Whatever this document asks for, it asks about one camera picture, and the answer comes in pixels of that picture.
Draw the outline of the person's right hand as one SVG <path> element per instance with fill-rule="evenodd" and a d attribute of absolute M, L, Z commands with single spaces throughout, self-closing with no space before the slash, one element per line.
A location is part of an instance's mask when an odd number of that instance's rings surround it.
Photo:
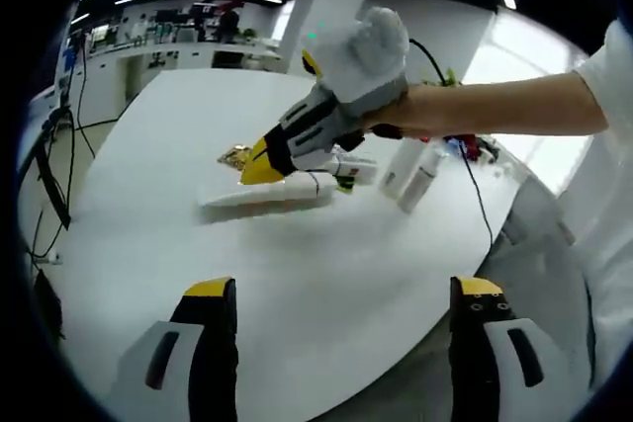
<path fill-rule="evenodd" d="M 362 130 L 388 139 L 432 136 L 433 131 L 421 110 L 428 89 L 427 85 L 411 85 L 398 99 L 365 114 L 362 119 Z"/>

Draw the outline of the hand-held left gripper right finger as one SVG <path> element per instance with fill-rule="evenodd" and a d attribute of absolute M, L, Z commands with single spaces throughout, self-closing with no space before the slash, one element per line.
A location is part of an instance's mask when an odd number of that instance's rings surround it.
<path fill-rule="evenodd" d="M 481 278 L 450 282 L 453 421 L 569 421 L 585 391 L 552 337 Z"/>

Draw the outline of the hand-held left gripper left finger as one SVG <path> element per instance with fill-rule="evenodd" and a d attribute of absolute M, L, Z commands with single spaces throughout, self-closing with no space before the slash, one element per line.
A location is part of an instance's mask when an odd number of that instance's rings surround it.
<path fill-rule="evenodd" d="M 235 279 L 195 284 L 167 321 L 154 322 L 120 358 L 111 387 L 118 421 L 235 421 Z"/>

